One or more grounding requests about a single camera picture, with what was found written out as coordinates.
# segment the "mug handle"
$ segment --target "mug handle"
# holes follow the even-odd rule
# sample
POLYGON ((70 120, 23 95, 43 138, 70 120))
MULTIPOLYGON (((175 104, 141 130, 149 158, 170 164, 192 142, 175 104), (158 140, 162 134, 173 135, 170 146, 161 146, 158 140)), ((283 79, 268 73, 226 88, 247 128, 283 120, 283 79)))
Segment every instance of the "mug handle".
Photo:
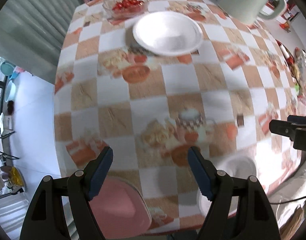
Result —
POLYGON ((258 17, 262 18, 263 20, 273 20, 282 13, 286 11, 286 1, 285 0, 280 0, 278 6, 275 8, 275 10, 267 15, 259 12, 258 17))

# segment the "checkered tablecloth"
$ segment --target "checkered tablecloth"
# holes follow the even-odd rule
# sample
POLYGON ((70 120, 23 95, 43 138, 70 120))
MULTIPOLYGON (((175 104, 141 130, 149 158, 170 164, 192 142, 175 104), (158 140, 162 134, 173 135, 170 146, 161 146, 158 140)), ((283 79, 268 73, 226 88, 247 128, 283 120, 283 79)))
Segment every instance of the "checkered tablecloth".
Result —
POLYGON ((263 22, 245 26, 215 3, 149 2, 149 12, 177 11, 198 22, 204 40, 191 55, 158 57, 139 47, 132 26, 141 16, 107 19, 102 0, 76 8, 63 44, 54 97, 61 174, 111 146, 109 175, 142 194, 153 221, 148 233, 202 225, 186 161, 192 145, 205 158, 250 157, 266 192, 300 163, 290 140, 268 130, 270 120, 297 111, 282 52, 263 22))

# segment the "screw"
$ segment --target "screw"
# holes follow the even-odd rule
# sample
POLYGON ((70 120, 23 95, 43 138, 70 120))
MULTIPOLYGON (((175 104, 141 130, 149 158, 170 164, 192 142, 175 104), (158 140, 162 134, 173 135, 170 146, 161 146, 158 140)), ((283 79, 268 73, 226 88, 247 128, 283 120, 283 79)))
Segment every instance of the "screw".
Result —
POLYGON ((217 175, 219 175, 219 176, 225 176, 225 175, 226 175, 226 172, 225 172, 225 171, 222 171, 222 170, 218 170, 218 171, 217 171, 217 175))
POLYGON ((81 177, 84 174, 84 172, 82 170, 79 170, 79 171, 76 171, 74 174, 77 177, 81 177))
POLYGON ((45 176, 44 178, 43 178, 43 181, 44 182, 48 182, 48 181, 50 181, 51 180, 51 176, 45 176))
POLYGON ((257 178, 255 176, 250 176, 250 181, 257 182, 257 178))

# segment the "white plate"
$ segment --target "white plate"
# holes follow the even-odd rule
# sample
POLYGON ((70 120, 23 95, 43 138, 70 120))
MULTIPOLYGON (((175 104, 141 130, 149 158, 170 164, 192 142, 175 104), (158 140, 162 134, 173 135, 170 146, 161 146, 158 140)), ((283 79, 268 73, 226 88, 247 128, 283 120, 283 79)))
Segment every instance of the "white plate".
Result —
MULTIPOLYGON (((234 155, 225 158, 218 165, 215 165, 217 170, 223 170, 231 177, 247 179, 249 176, 256 176, 256 166, 252 159, 242 156, 234 155)), ((197 191, 197 203, 202 215, 206 216, 209 212, 211 202, 201 194, 201 191, 197 191)), ((237 210, 238 197, 232 197, 229 215, 233 215, 237 210)))
POLYGON ((155 54, 180 56, 196 51, 202 44, 200 26, 177 12, 156 12, 142 17, 133 27, 137 43, 155 54))

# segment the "black cable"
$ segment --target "black cable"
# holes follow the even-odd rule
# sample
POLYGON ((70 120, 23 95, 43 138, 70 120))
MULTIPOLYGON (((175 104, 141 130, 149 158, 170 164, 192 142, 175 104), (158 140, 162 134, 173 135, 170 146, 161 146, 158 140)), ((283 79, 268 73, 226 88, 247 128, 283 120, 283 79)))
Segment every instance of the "black cable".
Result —
POLYGON ((280 205, 280 204, 286 204, 286 203, 290 203, 290 202, 294 202, 294 201, 298 201, 298 200, 301 200, 301 199, 304 199, 306 198, 306 196, 304 197, 300 197, 300 198, 297 198, 297 199, 293 199, 293 200, 288 200, 288 201, 282 201, 280 203, 270 203, 271 205, 280 205))

